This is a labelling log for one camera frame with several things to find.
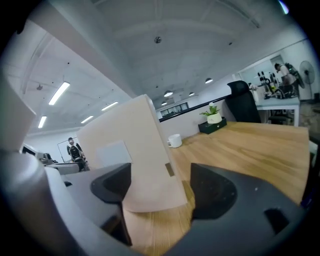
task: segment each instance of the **desk fan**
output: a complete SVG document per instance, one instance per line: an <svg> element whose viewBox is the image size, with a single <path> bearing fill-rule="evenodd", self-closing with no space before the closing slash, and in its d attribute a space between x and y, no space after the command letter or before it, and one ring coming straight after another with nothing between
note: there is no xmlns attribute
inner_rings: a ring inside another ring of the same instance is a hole
<svg viewBox="0 0 320 256"><path fill-rule="evenodd" d="M313 100L311 84L315 81L315 69L311 63L304 60L300 64L300 76L304 83L310 86L311 101Z"/></svg>

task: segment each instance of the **person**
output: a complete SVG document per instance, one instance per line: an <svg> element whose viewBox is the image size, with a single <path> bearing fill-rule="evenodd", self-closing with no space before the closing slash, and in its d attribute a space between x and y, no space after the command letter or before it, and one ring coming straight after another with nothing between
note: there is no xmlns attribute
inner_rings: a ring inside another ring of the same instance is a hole
<svg viewBox="0 0 320 256"><path fill-rule="evenodd" d="M68 154L71 156L71 159L74 161L76 158L83 157L83 152L78 143L75 144L73 138L68 139L69 144L66 146Z"/></svg>
<svg viewBox="0 0 320 256"><path fill-rule="evenodd" d="M282 76L284 77L284 80L283 80L284 86L285 87L292 86L296 95L300 98L299 81L297 80L297 78L293 74L290 73L290 71L286 67L286 65L280 65L280 64L276 63L274 65L274 68L277 73L281 72Z"/></svg>

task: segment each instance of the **beige panel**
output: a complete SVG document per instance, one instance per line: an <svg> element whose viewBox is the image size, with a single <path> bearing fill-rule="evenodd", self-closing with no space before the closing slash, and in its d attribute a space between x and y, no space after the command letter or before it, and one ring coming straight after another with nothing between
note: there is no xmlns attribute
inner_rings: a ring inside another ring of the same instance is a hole
<svg viewBox="0 0 320 256"><path fill-rule="evenodd" d="M159 133L160 124L150 102L146 95L136 97L113 107L77 132L93 169L103 167L97 155L98 148L124 141L132 166L131 186L123 207L132 212L161 211L187 203L176 165L165 137ZM167 163L171 163L174 176L169 175Z"/></svg>
<svg viewBox="0 0 320 256"><path fill-rule="evenodd" d="M19 151L36 114L10 87L0 72L0 149Z"/></svg>

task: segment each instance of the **potted plant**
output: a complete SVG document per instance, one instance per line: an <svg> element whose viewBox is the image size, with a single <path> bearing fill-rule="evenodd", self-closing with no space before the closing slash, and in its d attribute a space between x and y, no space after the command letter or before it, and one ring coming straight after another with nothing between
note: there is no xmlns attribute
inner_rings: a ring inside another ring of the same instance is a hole
<svg viewBox="0 0 320 256"><path fill-rule="evenodd" d="M222 117L220 113L218 112L219 109L217 109L217 106L213 102L209 103L209 110L210 112L202 112L200 115L205 115L207 118L208 124L217 124L222 121Z"/></svg>

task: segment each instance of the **wooden desk surface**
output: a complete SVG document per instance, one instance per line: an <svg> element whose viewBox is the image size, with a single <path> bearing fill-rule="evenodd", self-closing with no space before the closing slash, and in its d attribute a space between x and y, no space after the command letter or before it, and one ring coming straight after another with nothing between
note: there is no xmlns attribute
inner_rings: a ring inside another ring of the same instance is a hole
<svg viewBox="0 0 320 256"><path fill-rule="evenodd" d="M308 141L304 127L228 122L209 135L186 138L171 152L182 180L190 180L191 163L216 166L264 179L299 204L309 172Z"/></svg>
<svg viewBox="0 0 320 256"><path fill-rule="evenodd" d="M300 203L309 170L307 128L228 122L209 135L199 133L172 148L188 203L176 208L135 213L124 210L133 246L145 255L163 255L190 228L195 198L191 163L206 164L262 178Z"/></svg>

